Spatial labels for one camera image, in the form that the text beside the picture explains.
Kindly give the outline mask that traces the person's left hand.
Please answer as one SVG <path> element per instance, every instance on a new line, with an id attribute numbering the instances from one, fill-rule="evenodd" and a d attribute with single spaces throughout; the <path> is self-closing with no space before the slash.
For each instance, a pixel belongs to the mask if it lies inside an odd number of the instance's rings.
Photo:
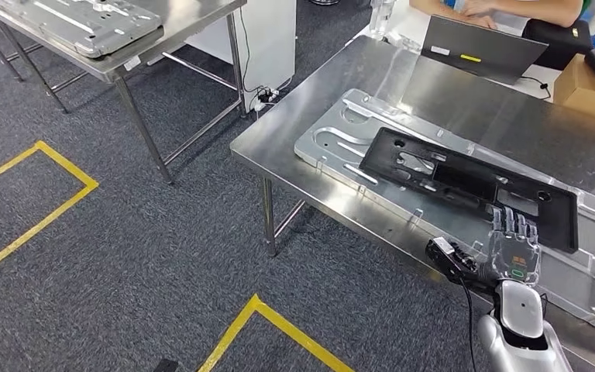
<path id="1" fill-rule="evenodd" d="M 497 24 L 491 18 L 491 12 L 495 10 L 495 1 L 489 0 L 467 0 L 460 10 L 466 22 L 488 29 L 497 29 Z"/>

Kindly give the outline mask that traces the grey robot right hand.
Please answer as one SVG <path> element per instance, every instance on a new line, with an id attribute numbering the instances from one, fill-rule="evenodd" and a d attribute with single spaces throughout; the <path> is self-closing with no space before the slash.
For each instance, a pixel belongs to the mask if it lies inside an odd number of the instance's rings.
<path id="1" fill-rule="evenodd" d="M 493 288 L 513 280 L 534 287 L 540 277 L 542 249 L 538 227 L 510 207 L 492 208 L 487 259 L 465 276 L 467 281 Z"/>

